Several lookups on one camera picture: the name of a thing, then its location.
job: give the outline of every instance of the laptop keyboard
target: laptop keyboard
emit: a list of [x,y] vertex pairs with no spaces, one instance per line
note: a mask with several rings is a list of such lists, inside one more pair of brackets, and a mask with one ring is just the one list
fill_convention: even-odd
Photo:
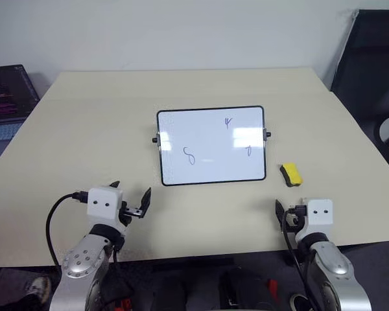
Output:
[[0,141],[13,138],[23,123],[0,124]]

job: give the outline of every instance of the shoe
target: shoe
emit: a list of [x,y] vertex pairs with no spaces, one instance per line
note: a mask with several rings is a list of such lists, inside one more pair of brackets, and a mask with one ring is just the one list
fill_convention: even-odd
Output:
[[31,294],[38,296],[41,304],[46,303],[51,294],[51,280],[48,277],[35,278],[27,290],[27,295]]
[[291,296],[290,307],[292,311],[314,311],[309,300],[302,294],[294,294]]

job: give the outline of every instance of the whiteboard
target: whiteboard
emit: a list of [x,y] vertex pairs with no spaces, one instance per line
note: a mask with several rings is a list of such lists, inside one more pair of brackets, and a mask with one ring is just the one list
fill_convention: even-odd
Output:
[[164,185],[261,180],[266,176],[261,106],[157,113]]

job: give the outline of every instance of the beige tabletop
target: beige tabletop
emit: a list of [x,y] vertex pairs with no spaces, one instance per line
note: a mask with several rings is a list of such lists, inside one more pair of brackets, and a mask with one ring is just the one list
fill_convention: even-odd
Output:
[[[272,132],[265,180],[161,184],[158,110],[246,105],[265,108]],[[302,186],[285,185],[284,162]],[[53,203],[117,179],[130,205],[152,187],[121,260],[284,249],[276,198],[331,198],[338,245],[389,240],[389,166],[311,69],[62,73],[0,158],[0,266],[52,264]],[[59,258],[87,232],[86,206],[63,203],[51,226]]]

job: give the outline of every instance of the handwritten symbol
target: handwritten symbol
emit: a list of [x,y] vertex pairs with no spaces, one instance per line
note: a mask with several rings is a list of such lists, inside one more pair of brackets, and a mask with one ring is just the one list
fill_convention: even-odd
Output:
[[187,152],[186,152],[186,149],[187,149],[187,147],[184,147],[184,148],[183,148],[183,153],[184,153],[185,155],[187,155],[187,157],[189,158],[190,164],[195,165],[195,163],[196,163],[195,156],[194,156],[193,154],[187,153]]
[[231,122],[232,118],[228,119],[228,118],[225,118],[225,124],[226,124],[226,129],[229,128],[229,123]]
[[248,157],[250,157],[251,156],[251,152],[252,152],[251,145],[249,145],[248,147],[245,147],[245,149],[248,149]]

